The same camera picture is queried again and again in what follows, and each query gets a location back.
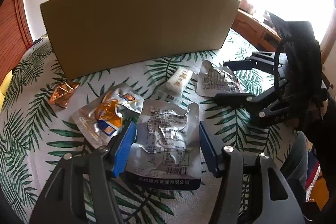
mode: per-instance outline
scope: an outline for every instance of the brown cardboard box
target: brown cardboard box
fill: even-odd
[[[41,4],[68,79],[167,55],[220,49],[237,0],[49,0]]]

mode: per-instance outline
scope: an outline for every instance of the leaf-patterned tablecloth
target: leaf-patterned tablecloth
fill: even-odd
[[[199,72],[207,59],[214,65],[241,60],[256,49],[230,30],[222,49],[192,52],[100,71],[75,79],[81,86],[68,108],[48,105],[55,86],[65,80],[47,36],[30,48],[16,67],[0,113],[0,183],[5,197],[17,215],[28,222],[32,209],[50,172],[66,152],[82,155],[90,146],[71,119],[78,108],[97,98],[110,86],[127,83],[142,97],[150,98],[177,69],[184,66]],[[273,84],[273,77],[258,70],[236,72],[246,92],[260,94]],[[256,128],[249,124],[244,109],[221,108],[212,99],[195,93],[194,75],[183,93],[182,107],[191,102],[200,106],[200,120],[212,124],[213,133],[223,145],[244,153],[265,151],[280,167],[287,157],[296,132],[284,124]],[[207,171],[202,157],[202,185],[196,191],[153,191],[128,184],[123,176],[113,181],[117,202],[129,223],[208,223],[220,180]],[[89,191],[89,184],[84,184]],[[247,196],[245,179],[243,197]],[[244,198],[242,210],[247,201]],[[92,201],[85,194],[89,222],[94,223]]]

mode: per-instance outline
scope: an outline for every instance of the orange foil wrapper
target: orange foil wrapper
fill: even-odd
[[[49,104],[66,108],[70,97],[73,95],[75,89],[78,88],[80,84],[81,83],[76,82],[64,82],[59,84],[50,97]]]

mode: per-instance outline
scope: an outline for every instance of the food package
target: food package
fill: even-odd
[[[204,60],[199,71],[196,93],[200,96],[215,97],[219,93],[243,93],[238,78],[227,66],[213,67]]]
[[[73,95],[76,88],[79,87],[81,83],[76,82],[64,82],[55,87],[53,94],[49,99],[50,105],[57,105],[62,108],[67,108],[68,101]]]
[[[139,117],[142,103],[143,98],[122,83],[77,110],[72,118],[88,142],[98,148],[120,131],[125,118]]]
[[[183,67],[178,67],[174,74],[157,89],[157,95],[160,101],[172,103],[182,102],[182,93],[193,72]]]
[[[134,184],[167,190],[196,190],[201,184],[199,106],[188,109],[158,100],[145,100],[138,119],[126,179]]]

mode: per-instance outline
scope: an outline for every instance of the silver screw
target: silver screw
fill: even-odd
[[[109,150],[109,148],[108,148],[106,145],[103,145],[103,146],[101,146],[101,147],[98,148],[98,151],[99,151],[100,153],[105,153],[105,152],[107,152],[108,150]]]
[[[265,158],[265,159],[268,159],[268,156],[266,156],[264,152],[261,152],[261,153],[260,153],[260,157],[263,157],[263,158]]]
[[[224,151],[227,152],[227,153],[231,153],[231,152],[233,152],[233,147],[229,146],[229,145],[224,146]]]
[[[64,158],[65,160],[70,160],[70,159],[72,158],[72,154],[71,154],[71,153],[65,153],[65,154],[63,155],[63,158]]]

